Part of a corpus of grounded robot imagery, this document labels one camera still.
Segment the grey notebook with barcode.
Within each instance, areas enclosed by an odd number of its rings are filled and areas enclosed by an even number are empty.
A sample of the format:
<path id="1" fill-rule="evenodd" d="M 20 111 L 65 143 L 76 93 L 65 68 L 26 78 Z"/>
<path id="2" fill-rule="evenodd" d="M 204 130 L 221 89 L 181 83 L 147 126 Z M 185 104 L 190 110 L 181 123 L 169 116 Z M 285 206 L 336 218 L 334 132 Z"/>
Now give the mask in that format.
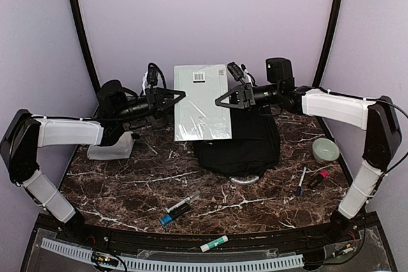
<path id="1" fill-rule="evenodd" d="M 232 138 L 230 110 L 215 104 L 228 91 L 224 64 L 175 66 L 174 89 L 186 94 L 174 109 L 175 141 Z"/>

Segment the black student bag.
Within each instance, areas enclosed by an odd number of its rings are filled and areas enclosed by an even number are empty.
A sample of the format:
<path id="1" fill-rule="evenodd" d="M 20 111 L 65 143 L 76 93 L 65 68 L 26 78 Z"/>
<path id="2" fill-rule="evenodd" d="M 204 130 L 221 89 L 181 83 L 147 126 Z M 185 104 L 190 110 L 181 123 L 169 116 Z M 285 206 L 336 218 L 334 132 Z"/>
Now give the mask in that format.
<path id="1" fill-rule="evenodd" d="M 232 138 L 194 141 L 199 165 L 227 177 L 262 177 L 280 160 L 281 137 L 269 107 L 230 111 Z"/>

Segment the white fabric pouch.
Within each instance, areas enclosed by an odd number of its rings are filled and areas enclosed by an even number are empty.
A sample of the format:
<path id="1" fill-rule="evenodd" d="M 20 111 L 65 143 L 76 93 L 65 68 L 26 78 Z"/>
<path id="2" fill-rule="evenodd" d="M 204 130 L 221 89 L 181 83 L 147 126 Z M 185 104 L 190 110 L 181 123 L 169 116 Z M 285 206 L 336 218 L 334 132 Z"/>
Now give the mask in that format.
<path id="1" fill-rule="evenodd" d="M 89 146 L 87 157 L 95 161 L 111 161 L 119 159 L 128 159 L 133 151 L 134 145 L 133 133 L 126 131 L 116 142 L 116 144 L 107 147 Z"/>

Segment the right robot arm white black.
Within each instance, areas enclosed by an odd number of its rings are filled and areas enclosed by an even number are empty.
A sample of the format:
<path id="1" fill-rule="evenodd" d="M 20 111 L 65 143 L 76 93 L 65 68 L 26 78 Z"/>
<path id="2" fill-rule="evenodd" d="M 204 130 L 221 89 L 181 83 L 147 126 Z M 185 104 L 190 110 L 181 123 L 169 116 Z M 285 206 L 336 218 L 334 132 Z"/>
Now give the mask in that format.
<path id="1" fill-rule="evenodd" d="M 290 113 L 328 118 L 366 132 L 360 169 L 325 229 L 330 242 L 340 242 L 349 234 L 353 218 L 394 168 L 390 163 L 402 142 L 396 114 L 399 107 L 388 96 L 356 97 L 321 87 L 297 87 L 291 61 L 282 57 L 266 60 L 269 84 L 265 86 L 245 82 L 245 69 L 234 62 L 227 69 L 239 84 L 218 97 L 217 106 L 244 110 L 276 104 Z"/>

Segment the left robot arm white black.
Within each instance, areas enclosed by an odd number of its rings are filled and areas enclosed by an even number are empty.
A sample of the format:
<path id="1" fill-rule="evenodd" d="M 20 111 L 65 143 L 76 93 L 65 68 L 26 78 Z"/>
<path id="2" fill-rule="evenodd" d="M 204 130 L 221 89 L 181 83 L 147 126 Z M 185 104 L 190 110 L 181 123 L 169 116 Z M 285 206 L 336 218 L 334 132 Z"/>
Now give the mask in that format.
<path id="1" fill-rule="evenodd" d="M 42 173 L 37 162 L 38 149 L 58 145 L 87 145 L 90 160 L 127 159 L 136 136 L 125 123 L 149 116 L 165 116 L 186 97 L 180 90 L 152 84 L 143 96 L 122 86 L 119 80 L 106 82 L 97 93 L 99 115 L 96 118 L 69 118 L 34 115 L 26 109 L 16 112 L 1 140 L 1 157 L 12 183 L 26 192 L 59 222 L 76 244 L 90 238 L 90 230 L 81 222 L 81 213 Z"/>

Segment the cream printed mug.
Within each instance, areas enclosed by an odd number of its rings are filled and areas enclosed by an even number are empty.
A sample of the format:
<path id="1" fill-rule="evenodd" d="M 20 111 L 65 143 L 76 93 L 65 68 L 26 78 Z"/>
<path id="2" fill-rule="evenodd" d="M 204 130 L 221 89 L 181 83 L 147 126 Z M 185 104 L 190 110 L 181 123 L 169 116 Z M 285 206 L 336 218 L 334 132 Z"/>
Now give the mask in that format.
<path id="1" fill-rule="evenodd" d="M 166 125 L 168 124 L 168 119 L 166 116 L 164 117 L 160 117 L 160 118 L 155 118 L 153 116 L 149 116 L 147 118 L 149 124 L 155 128 L 155 129 L 162 129 L 164 127 L 166 127 Z"/>

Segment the pale green bowl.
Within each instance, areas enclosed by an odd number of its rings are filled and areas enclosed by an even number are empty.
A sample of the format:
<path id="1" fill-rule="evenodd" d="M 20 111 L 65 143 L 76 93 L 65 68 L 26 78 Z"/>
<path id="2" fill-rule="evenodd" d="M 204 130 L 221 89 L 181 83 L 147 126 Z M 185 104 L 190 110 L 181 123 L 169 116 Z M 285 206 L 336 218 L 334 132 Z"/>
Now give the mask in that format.
<path id="1" fill-rule="evenodd" d="M 312 144 L 312 153 L 318 163 L 324 164 L 336 161 L 339 158 L 340 150 L 332 140 L 318 138 Z"/>

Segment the blue capped white pen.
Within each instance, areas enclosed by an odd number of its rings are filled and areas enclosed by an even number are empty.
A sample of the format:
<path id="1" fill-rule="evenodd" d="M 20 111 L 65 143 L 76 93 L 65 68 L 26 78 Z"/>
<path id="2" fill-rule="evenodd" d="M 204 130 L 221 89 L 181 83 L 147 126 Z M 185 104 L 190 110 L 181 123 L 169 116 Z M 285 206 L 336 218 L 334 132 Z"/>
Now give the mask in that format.
<path id="1" fill-rule="evenodd" d="M 306 171 L 307 171 L 307 166 L 304 166 L 303 170 L 302 170 L 301 177 L 300 177 L 300 181 L 298 183 L 297 190 L 296 190 L 296 193 L 295 193 L 296 197 L 300 196 L 300 194 L 302 192 L 302 184 L 303 184 L 303 181 L 304 181 L 304 178 L 305 178 Z"/>

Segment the pink black highlighter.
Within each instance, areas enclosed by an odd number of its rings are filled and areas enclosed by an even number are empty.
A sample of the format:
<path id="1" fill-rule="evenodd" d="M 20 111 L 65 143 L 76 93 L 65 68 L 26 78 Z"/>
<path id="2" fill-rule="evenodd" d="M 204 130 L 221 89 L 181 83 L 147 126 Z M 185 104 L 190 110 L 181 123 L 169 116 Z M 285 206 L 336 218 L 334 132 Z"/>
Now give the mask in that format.
<path id="1" fill-rule="evenodd" d="M 328 171 L 322 170 L 320 173 L 314 176 L 313 179 L 309 182 L 308 188 L 315 189 L 327 176 L 328 176 Z"/>

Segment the clear white pen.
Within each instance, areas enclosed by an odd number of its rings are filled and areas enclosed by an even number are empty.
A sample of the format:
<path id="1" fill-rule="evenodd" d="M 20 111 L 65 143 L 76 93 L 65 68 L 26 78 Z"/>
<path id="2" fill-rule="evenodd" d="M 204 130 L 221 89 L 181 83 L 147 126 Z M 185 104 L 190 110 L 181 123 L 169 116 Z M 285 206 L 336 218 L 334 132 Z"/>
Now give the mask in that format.
<path id="1" fill-rule="evenodd" d="M 193 192 L 192 194 L 190 194 L 189 196 L 187 196 L 186 198 L 184 198 L 183 200 L 181 200 L 180 202 L 174 204 L 173 206 L 169 207 L 166 209 L 166 213 L 171 212 L 172 210 L 178 208 L 179 206 L 182 206 L 184 203 L 188 203 L 190 201 L 193 201 L 195 199 L 198 199 L 200 196 L 201 192 L 200 191 L 196 191 Z"/>

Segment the black marker blue cap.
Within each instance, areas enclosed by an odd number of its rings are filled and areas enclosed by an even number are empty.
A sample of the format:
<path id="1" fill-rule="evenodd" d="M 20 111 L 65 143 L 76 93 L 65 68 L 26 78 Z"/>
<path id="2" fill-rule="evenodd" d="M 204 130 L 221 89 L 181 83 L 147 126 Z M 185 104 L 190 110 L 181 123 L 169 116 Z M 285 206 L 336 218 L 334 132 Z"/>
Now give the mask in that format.
<path id="1" fill-rule="evenodd" d="M 187 213 L 190 210 L 191 206 L 188 203 L 184 203 L 179 207 L 171 210 L 165 216 L 161 217 L 159 221 L 163 226 L 166 226 L 167 224 L 173 222 L 174 220 L 176 220 L 177 218 L 179 218 L 180 216 L 182 216 L 183 214 Z"/>

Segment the green white glue stick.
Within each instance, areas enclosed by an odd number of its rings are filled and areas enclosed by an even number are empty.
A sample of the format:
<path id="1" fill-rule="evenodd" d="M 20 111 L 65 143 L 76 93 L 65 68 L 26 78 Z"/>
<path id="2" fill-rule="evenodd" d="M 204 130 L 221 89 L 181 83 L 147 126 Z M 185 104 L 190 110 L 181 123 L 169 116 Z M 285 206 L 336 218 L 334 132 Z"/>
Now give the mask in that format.
<path id="1" fill-rule="evenodd" d="M 203 244 L 200 247 L 200 250 L 202 252 L 207 252 L 207 251 L 209 251 L 209 250 L 211 250 L 211 249 L 213 249 L 215 247 L 218 247 L 219 245 L 222 245 L 223 243 L 226 243 L 228 241 L 229 241 L 229 238 L 226 235 L 224 235 L 224 236 L 221 236 L 221 237 L 219 237 L 219 238 L 217 238 L 215 240 L 212 240 L 212 241 L 209 241 L 208 243 Z"/>

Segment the small circuit board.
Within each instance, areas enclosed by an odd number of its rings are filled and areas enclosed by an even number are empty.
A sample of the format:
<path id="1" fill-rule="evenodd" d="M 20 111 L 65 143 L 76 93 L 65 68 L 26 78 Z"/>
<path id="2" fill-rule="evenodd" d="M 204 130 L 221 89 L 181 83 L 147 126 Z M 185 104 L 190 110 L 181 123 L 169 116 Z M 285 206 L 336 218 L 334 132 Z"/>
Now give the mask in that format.
<path id="1" fill-rule="evenodd" d="M 91 261 L 100 266 L 117 267 L 119 265 L 118 259 L 103 252 L 93 252 L 91 255 Z"/>

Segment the black frame post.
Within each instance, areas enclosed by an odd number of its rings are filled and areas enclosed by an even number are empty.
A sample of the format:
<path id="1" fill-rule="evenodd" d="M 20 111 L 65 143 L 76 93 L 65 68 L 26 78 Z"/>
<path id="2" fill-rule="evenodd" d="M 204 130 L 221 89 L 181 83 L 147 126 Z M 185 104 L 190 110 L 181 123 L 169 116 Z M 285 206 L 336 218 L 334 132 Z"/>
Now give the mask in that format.
<path id="1" fill-rule="evenodd" d="M 82 18 L 80 1 L 79 0 L 69 0 L 69 4 L 71 7 L 71 14 L 72 14 L 75 29 L 76 29 L 76 35 L 78 38 L 78 42 L 80 44 L 82 56 L 84 58 L 87 74 L 91 82 L 94 94 L 96 95 L 101 88 L 101 84 L 98 78 L 96 67 L 94 65 L 94 60 L 92 58 L 91 49 L 90 49 L 89 42 L 87 39 L 87 34 L 85 32 L 85 25 L 84 25 L 84 21 Z"/>
<path id="2" fill-rule="evenodd" d="M 321 49 L 321 54 L 317 64 L 316 72 L 312 82 L 313 87 L 319 87 L 323 81 L 324 72 L 328 62 L 330 50 L 332 48 L 332 43 L 335 35 L 335 30 L 337 28 L 337 21 L 339 18 L 340 7 L 342 0 L 332 0 L 330 15 L 328 19 L 328 25 L 326 28 L 326 34 L 324 36 L 324 41 Z"/>

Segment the right black frame post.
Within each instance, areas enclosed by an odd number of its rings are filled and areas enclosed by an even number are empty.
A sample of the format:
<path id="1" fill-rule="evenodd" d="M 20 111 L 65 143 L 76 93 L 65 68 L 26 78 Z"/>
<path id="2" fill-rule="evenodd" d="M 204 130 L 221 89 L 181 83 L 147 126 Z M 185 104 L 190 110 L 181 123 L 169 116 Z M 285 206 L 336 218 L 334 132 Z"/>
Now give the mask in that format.
<path id="1" fill-rule="evenodd" d="M 340 7 L 342 0 L 332 0 L 330 15 L 328 19 L 328 25 L 326 28 L 326 34 L 324 36 L 324 41 L 321 49 L 321 54 L 317 64 L 316 72 L 312 82 L 313 87 L 319 87 L 323 81 L 324 72 L 328 62 L 330 50 L 332 48 L 332 43 L 335 35 L 335 30 L 337 28 L 337 21 L 339 18 Z"/>

